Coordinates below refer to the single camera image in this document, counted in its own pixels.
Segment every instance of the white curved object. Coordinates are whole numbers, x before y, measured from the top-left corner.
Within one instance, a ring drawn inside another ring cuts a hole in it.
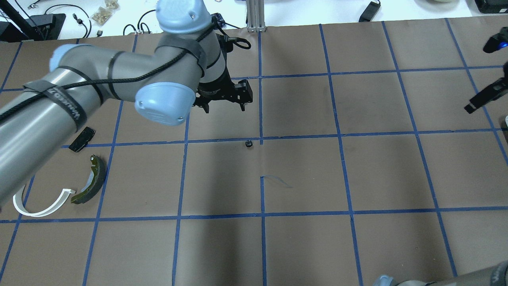
[[[31,217],[43,217],[54,213],[65,203],[67,198],[69,198],[69,195],[76,193],[75,190],[62,189],[62,193],[60,194],[60,196],[56,199],[56,201],[52,205],[49,206],[49,208],[45,209],[44,211],[40,211],[38,213],[29,213],[23,206],[22,198],[24,189],[25,185],[23,185],[21,189],[19,189],[19,191],[12,197],[12,203],[14,204],[14,207],[20,214]]]

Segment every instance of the cable connector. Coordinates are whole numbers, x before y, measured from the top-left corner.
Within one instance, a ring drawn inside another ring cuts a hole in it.
[[[83,23],[83,20],[81,19],[78,19],[78,16],[76,16],[76,14],[72,14],[72,17],[74,18],[74,20],[76,20],[76,22],[81,25]]]

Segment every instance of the gray robotic arm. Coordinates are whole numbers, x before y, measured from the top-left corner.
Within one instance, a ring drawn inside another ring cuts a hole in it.
[[[50,73],[0,109],[0,207],[108,99],[134,102],[140,115],[165,125],[183,123],[193,105],[208,112],[211,100],[242,110],[252,102],[248,82],[234,84],[226,67],[236,39],[213,32],[203,0],[160,0],[156,14],[165,33],[154,55],[61,46]]]

